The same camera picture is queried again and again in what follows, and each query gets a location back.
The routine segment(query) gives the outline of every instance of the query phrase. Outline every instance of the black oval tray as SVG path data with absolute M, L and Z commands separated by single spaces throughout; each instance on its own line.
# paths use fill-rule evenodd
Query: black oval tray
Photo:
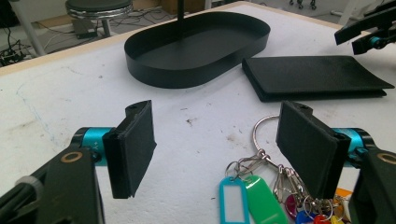
M 264 21 L 232 12 L 169 22 L 127 39 L 128 70 L 155 87 L 198 86 L 265 49 L 270 30 Z

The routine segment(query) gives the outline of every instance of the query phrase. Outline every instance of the black stool cushion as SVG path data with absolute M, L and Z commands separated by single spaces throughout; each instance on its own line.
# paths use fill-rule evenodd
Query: black stool cushion
M 65 4 L 76 11 L 100 12 L 128 7 L 132 0 L 67 0 Z

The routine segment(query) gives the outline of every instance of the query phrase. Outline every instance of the green key tag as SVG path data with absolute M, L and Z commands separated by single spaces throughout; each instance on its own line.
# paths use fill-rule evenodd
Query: green key tag
M 257 175 L 244 179 L 247 204 L 257 224 L 287 224 L 288 219 L 265 181 Z
M 219 184 L 220 224 L 249 224 L 247 190 L 240 178 L 227 176 Z

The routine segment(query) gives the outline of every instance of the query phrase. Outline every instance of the floor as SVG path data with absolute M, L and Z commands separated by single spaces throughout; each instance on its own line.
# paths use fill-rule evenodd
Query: floor
M 348 0 L 318 0 L 316 2 L 317 8 L 315 10 L 311 8 L 310 1 L 311 0 L 304 0 L 304 8 L 302 9 L 298 8 L 297 0 L 294 0 L 293 5 L 290 4 L 290 0 L 254 0 L 251 2 L 301 14 L 323 21 L 337 23 L 339 21 L 339 17 L 332 15 L 331 11 L 343 11 L 347 5 Z M 160 7 L 156 7 L 140 12 L 134 11 L 125 18 L 112 20 L 110 21 L 110 26 L 112 32 L 114 32 L 115 34 L 122 34 L 134 29 L 149 26 L 154 23 L 171 20 L 175 17 L 176 15 L 169 15 L 168 13 L 164 12 Z M 93 25 L 94 27 L 98 28 L 98 32 L 100 33 L 101 23 L 94 23 Z M 36 23 L 35 30 L 38 34 L 40 42 L 44 46 L 44 49 L 47 53 L 73 48 L 102 38 L 99 35 L 98 37 L 94 38 L 77 39 L 73 31 L 73 26 L 71 24 L 51 28 L 40 28 Z M 35 57 L 35 52 L 30 46 L 29 41 L 27 41 L 26 35 L 22 28 L 20 26 L 11 27 L 9 28 L 9 31 L 6 28 L 0 31 L 0 50 L 8 49 L 9 43 L 10 45 L 15 45 L 13 49 L 17 52 L 21 52 L 24 60 Z

